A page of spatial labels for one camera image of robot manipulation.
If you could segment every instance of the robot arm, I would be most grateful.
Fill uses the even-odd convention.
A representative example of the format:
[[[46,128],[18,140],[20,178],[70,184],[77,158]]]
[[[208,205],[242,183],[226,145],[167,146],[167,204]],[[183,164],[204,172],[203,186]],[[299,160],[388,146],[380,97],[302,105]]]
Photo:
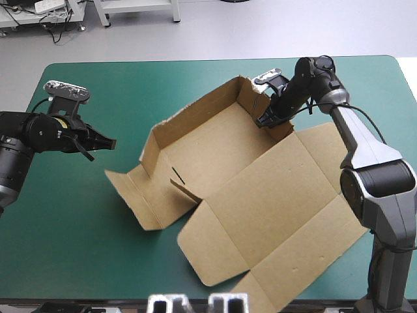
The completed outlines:
[[[78,115],[87,103],[85,88],[49,81],[44,86],[51,104],[47,114],[0,112],[0,215],[17,200],[35,153],[44,151],[80,152],[94,160],[88,151],[114,149],[109,139]]]
[[[401,153],[377,140],[349,104],[330,57],[304,57],[287,80],[280,74],[267,83],[275,93],[256,120],[274,127],[292,119],[308,98],[331,116],[347,148],[341,163],[341,189],[361,225],[375,234],[367,295],[357,312],[414,312],[404,299],[416,237],[416,175]]]

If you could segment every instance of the white shelf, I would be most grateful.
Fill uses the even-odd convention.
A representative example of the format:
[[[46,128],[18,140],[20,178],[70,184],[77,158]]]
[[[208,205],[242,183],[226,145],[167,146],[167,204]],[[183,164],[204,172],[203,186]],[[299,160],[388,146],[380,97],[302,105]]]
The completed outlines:
[[[174,22],[180,21],[178,0],[94,0],[103,26],[110,26],[109,15],[113,13],[172,10]]]
[[[108,0],[102,1],[106,13],[171,10],[170,0]]]
[[[69,7],[72,8],[74,11],[73,15],[71,16],[71,22],[80,22],[84,20],[84,10],[85,10],[85,3],[78,4],[76,0],[68,0]],[[35,11],[35,6],[27,7],[27,10],[30,10],[32,12]],[[36,15],[26,12],[20,12],[19,14],[15,14],[11,12],[11,10],[8,10],[13,18],[22,25],[26,24],[35,24],[40,21],[41,18],[45,16],[45,14]],[[65,22],[65,19],[63,18],[54,18],[54,17],[46,17],[42,19],[42,23],[63,23]],[[5,8],[0,7],[0,28],[6,28],[6,27],[15,27],[17,26],[15,21],[10,17],[10,15],[7,14]]]

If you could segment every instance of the black cable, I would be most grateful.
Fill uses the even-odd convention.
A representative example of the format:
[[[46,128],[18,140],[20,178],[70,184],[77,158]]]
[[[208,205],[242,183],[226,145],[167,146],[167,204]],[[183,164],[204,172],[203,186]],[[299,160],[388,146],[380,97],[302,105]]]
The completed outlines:
[[[72,17],[73,12],[74,11],[72,11],[72,9],[69,10],[68,16],[65,18],[65,21],[64,21],[63,30],[59,33],[58,39],[55,39],[55,35],[52,33],[52,29],[56,26],[56,23],[55,23],[55,25],[52,28],[46,29],[46,31],[51,35],[52,41],[53,41],[54,44],[57,44],[61,40],[61,37],[62,37],[62,35],[63,35],[64,32],[74,30],[74,29],[67,29],[68,23],[71,20],[71,17]]]
[[[351,106],[347,102],[344,103],[344,104],[336,104],[336,103],[333,103],[333,102],[322,102],[322,103],[311,104],[309,106],[306,106],[305,108],[299,109],[297,112],[295,112],[293,114],[293,116],[288,117],[287,119],[284,119],[284,121],[291,120],[294,116],[296,116],[300,112],[303,112],[303,111],[306,111],[306,110],[310,110],[310,109],[312,109],[315,106],[322,106],[322,105],[331,105],[331,106],[333,106],[333,108],[339,106],[341,108],[348,108],[348,109],[352,109],[352,110],[359,111],[360,113],[362,113],[364,115],[364,117],[366,117],[366,119],[371,123],[371,125],[373,126],[373,128],[377,131],[378,136],[381,139],[381,141],[386,144],[386,141],[384,139],[384,136],[382,135],[382,132],[379,130],[378,126],[372,121],[372,119],[370,118],[370,116],[364,110],[362,110],[361,108],[358,108],[356,106]]]
[[[49,98],[45,98],[45,99],[42,99],[41,101],[39,101],[38,103],[36,103],[35,104],[35,106],[33,107],[33,109],[31,110],[31,113],[33,113],[33,112],[35,112],[35,110],[42,104],[42,103],[44,103],[45,101],[48,101],[49,100]]]
[[[94,2],[94,1],[92,1],[92,0],[81,0],[80,2],[78,2],[78,3],[82,3],[82,2]],[[23,25],[23,24],[21,24],[21,23],[19,23],[15,18],[14,18],[14,16],[12,15],[12,13],[10,13],[8,10],[13,10],[13,8],[12,7],[10,7],[10,5],[6,5],[6,4],[4,4],[4,3],[0,3],[0,7],[3,7],[4,8],[4,10],[7,12],[7,14],[12,18],[12,20],[13,20],[13,22],[14,23],[16,23],[16,26],[20,26],[20,27],[25,27],[25,28],[34,28],[34,27],[37,27],[38,25],[33,25],[33,26],[29,26],[29,25]],[[26,9],[24,9],[24,8],[19,8],[19,9],[17,9],[17,11],[22,11],[22,12],[26,12],[26,13],[30,13],[30,14],[34,14],[34,15],[43,15],[43,14],[37,14],[37,13],[35,13],[35,12],[33,12],[33,11],[30,11],[30,10],[26,10]],[[74,11],[72,10],[72,9],[70,9],[69,11],[68,11],[68,16],[65,18],[65,21],[64,21],[64,27],[63,27],[63,30],[59,33],[59,36],[58,36],[58,39],[56,39],[55,38],[55,35],[52,33],[52,29],[54,29],[56,26],[57,26],[57,22],[52,26],[52,27],[50,27],[50,28],[45,28],[44,27],[44,29],[51,35],[51,37],[52,37],[52,41],[53,41],[53,43],[54,44],[57,44],[60,40],[61,40],[61,38],[62,38],[62,35],[63,35],[63,33],[64,32],[67,32],[67,31],[72,31],[72,30],[74,30],[74,29],[68,29],[67,27],[68,27],[68,23],[71,21],[71,17],[72,17],[72,15],[73,15],[73,13],[74,13]],[[41,24],[41,22],[42,22],[42,20],[44,19],[44,18],[47,18],[48,17],[48,15],[45,15],[45,16],[43,16],[41,19],[39,19],[39,21],[38,21],[38,24],[39,25],[41,25],[42,26],[42,24]]]

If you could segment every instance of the cardboard box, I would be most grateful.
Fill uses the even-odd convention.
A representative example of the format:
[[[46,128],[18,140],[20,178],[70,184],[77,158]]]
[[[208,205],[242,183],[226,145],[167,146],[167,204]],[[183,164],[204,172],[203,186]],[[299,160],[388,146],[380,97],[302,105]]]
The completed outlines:
[[[208,286],[247,271],[233,291],[252,313],[283,308],[365,232],[340,196],[334,124],[259,129],[268,103],[233,78],[153,127],[139,166],[106,172],[146,230],[199,204],[179,246]]]
[[[236,77],[155,125],[128,173],[106,171],[145,230],[166,228],[293,131],[256,127],[269,98]]]

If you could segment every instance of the green mat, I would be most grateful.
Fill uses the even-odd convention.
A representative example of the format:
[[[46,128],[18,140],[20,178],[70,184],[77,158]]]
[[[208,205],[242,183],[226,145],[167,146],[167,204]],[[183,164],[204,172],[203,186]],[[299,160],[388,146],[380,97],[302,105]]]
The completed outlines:
[[[388,143],[417,168],[417,105],[396,60],[388,56],[337,57],[338,76],[352,105],[365,109]],[[226,291],[200,283],[177,246],[189,215],[164,231],[143,231],[106,179],[104,169],[128,171],[153,124],[238,74],[253,77],[280,67],[287,77],[296,59],[53,64],[42,86],[61,80],[87,87],[92,97],[83,120],[112,138],[114,151],[42,153],[32,163],[20,198],[0,219],[1,298],[147,298],[187,293],[192,298]],[[300,114],[297,129],[329,121],[318,110]],[[357,299],[366,293],[372,237],[361,238],[300,299]],[[407,297],[417,298],[417,263]]]

